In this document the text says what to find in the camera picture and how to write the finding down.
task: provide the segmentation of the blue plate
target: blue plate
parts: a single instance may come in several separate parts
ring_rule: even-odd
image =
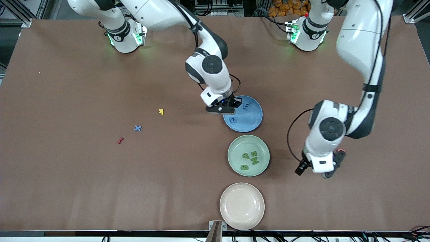
[[[256,129],[263,120],[263,110],[260,104],[249,96],[242,98],[242,104],[234,115],[224,115],[225,123],[234,131],[246,133]]]

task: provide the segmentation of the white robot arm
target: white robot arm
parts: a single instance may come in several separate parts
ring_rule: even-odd
[[[333,8],[347,10],[336,43],[339,56],[363,75],[364,86],[358,107],[323,100],[309,118],[310,134],[305,141],[301,174],[311,166],[323,178],[330,178],[345,156],[334,153],[345,136],[360,139],[373,129],[376,105],[382,88],[385,59],[380,41],[391,15],[393,0],[311,0],[307,18],[289,26],[290,41],[299,49],[312,51],[322,42],[333,17]]]
[[[195,82],[206,84],[200,97],[206,110],[217,114],[234,114],[241,104],[235,98],[230,74],[223,59],[228,55],[225,41],[213,33],[181,4],[170,0],[123,0],[121,3],[134,16],[125,18],[113,0],[68,0],[78,14],[95,17],[103,24],[111,44],[121,53],[130,53],[143,44],[142,26],[160,31],[174,25],[185,25],[202,39],[185,62],[185,70]]]

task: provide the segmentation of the brown paper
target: brown paper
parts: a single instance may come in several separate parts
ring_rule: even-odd
[[[149,31],[145,47],[121,54],[97,20],[33,20],[0,87],[0,229],[206,230],[222,219],[220,196],[236,182],[264,197],[256,230],[428,224],[430,68],[415,26],[400,16],[392,18],[373,132],[343,140],[347,156],[333,178],[294,173],[286,145],[294,118],[324,99],[360,102],[362,76],[335,48],[343,20],[334,17],[322,45],[302,52],[266,19],[202,18],[228,43],[226,65],[242,82],[237,95],[263,108],[262,124],[247,133],[270,150],[257,177],[231,169],[227,149],[244,134],[205,112],[184,70],[194,50],[187,27]],[[291,131],[298,156],[308,118]]]

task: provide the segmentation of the white plate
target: white plate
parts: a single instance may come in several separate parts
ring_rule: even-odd
[[[222,193],[219,209],[228,225],[237,230],[249,230],[263,218],[264,199],[255,186],[239,182]]]

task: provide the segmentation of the metal bracket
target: metal bracket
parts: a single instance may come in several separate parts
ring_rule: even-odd
[[[31,26],[31,21],[32,19],[30,19],[29,22],[22,22],[21,28],[29,28]]]
[[[430,4],[430,0],[418,0],[412,8],[410,8],[405,14],[403,14],[403,19],[405,20],[405,23],[407,24],[413,24],[416,23],[428,16],[430,16],[430,13],[425,13],[421,17],[417,17],[418,14],[428,5]]]
[[[405,21],[405,23],[407,23],[407,24],[414,24],[415,23],[414,19],[408,19],[408,18],[406,18],[406,14],[405,13],[403,13],[402,15],[403,15],[403,20]]]
[[[209,221],[209,234],[206,242],[222,242],[223,228],[227,230],[227,224],[223,221]]]
[[[224,222],[224,221],[219,221],[219,220],[216,220],[216,221],[209,221],[209,230],[211,230],[212,225],[214,224],[214,222],[222,222],[222,223],[221,223],[221,224],[222,224],[222,231],[227,231],[227,223],[226,223],[226,222]]]

